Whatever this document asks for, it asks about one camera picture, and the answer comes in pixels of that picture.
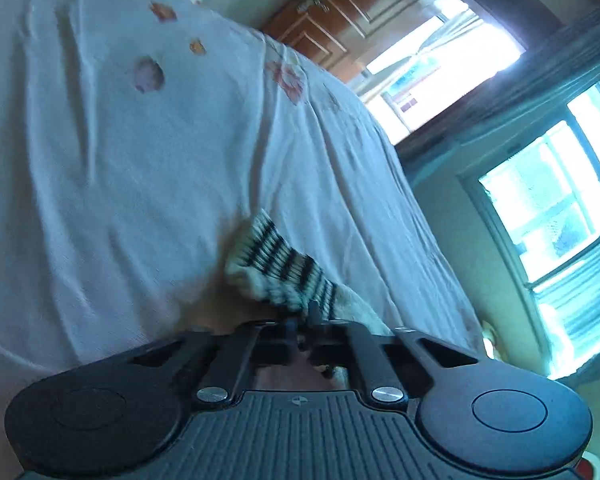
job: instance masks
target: window frame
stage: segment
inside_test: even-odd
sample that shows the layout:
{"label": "window frame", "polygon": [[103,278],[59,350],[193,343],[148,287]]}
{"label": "window frame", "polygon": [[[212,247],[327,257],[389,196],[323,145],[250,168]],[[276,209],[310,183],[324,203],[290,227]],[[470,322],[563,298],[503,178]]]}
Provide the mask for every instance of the window frame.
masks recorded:
{"label": "window frame", "polygon": [[573,91],[561,96],[560,103],[555,105],[541,118],[533,121],[529,126],[520,131],[519,134],[509,139],[496,150],[489,152],[486,156],[481,158],[481,160],[477,161],[464,173],[461,173],[458,176],[463,189],[471,199],[478,214],[490,232],[491,237],[498,248],[498,252],[502,256],[507,270],[515,283],[516,290],[525,307],[526,315],[531,322],[534,335],[536,336],[536,340],[540,347],[546,371],[548,371],[552,358],[552,349],[540,311],[534,301],[533,289],[541,285],[541,283],[552,279],[564,269],[573,265],[577,260],[586,256],[586,254],[600,244],[600,236],[585,249],[572,256],[566,262],[560,264],[551,272],[548,272],[534,282],[530,282],[527,279],[526,270],[516,251],[516,247],[510,238],[509,232],[505,228],[479,179],[506,160],[509,160],[521,150],[524,150],[535,140],[544,136],[544,134],[553,126],[561,121],[565,121],[578,139],[578,142],[582,146],[600,181],[600,160],[595,154],[589,139],[587,139],[586,134],[576,120],[576,117],[571,113],[568,107],[568,103],[571,100],[596,85],[600,85],[600,72],[595,73],[592,77],[586,78],[586,80],[579,84],[577,88],[574,88]]}

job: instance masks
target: bright window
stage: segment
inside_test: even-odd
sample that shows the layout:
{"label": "bright window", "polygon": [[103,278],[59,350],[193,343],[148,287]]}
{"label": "bright window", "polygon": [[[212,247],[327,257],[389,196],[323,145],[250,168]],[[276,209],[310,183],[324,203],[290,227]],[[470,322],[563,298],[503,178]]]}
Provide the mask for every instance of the bright window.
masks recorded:
{"label": "bright window", "polygon": [[[437,0],[434,6],[438,15],[369,63],[366,68],[370,74],[417,53],[432,34],[462,13],[477,18],[461,0]],[[400,78],[367,104],[394,144],[514,63],[522,53],[506,31],[483,20],[465,34],[438,43],[417,54]]]}
{"label": "bright window", "polygon": [[569,375],[600,352],[600,83],[479,182]]}

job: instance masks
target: white bed sheet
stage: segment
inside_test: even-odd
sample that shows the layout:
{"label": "white bed sheet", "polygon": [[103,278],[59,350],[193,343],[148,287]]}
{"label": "white bed sheet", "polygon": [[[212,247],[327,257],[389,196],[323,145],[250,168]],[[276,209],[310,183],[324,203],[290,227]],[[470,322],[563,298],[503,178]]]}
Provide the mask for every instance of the white bed sheet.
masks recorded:
{"label": "white bed sheet", "polygon": [[394,148],[331,75],[186,1],[0,0],[0,480],[27,384],[258,315],[221,269],[261,208],[387,325],[479,348]]}

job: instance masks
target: black and white striped sock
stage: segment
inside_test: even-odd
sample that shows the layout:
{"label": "black and white striped sock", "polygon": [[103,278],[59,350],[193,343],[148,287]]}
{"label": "black and white striped sock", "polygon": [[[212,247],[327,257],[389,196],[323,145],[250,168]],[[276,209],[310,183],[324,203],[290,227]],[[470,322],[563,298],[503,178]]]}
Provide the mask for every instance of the black and white striped sock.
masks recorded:
{"label": "black and white striped sock", "polygon": [[378,314],[350,288],[328,280],[322,268],[296,251],[261,211],[241,233],[225,265],[227,281],[253,300],[308,315],[311,300],[320,316],[361,322],[372,333],[390,334]]}

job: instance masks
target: ribbed black surface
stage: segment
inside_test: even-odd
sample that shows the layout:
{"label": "ribbed black surface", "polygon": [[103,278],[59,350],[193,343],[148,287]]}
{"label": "ribbed black surface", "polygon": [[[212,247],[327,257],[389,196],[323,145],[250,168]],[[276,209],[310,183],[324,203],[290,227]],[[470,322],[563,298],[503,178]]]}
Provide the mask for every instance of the ribbed black surface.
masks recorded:
{"label": "ribbed black surface", "polygon": [[[422,445],[407,419],[353,392],[247,392],[195,416],[155,461],[116,480],[468,480]],[[575,480],[563,471],[554,479]],[[26,474],[22,480],[46,480]]]}

